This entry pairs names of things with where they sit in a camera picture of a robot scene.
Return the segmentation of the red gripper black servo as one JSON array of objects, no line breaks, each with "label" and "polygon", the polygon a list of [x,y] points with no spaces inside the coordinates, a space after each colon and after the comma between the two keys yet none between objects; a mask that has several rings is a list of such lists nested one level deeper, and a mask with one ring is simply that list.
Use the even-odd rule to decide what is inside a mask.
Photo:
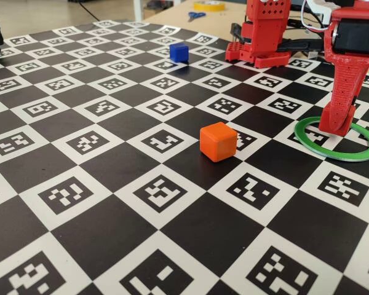
[{"label": "red gripper black servo", "polygon": [[368,71],[363,65],[369,65],[369,1],[332,3],[338,7],[331,13],[323,42],[325,59],[335,65],[328,132],[346,135]]}]

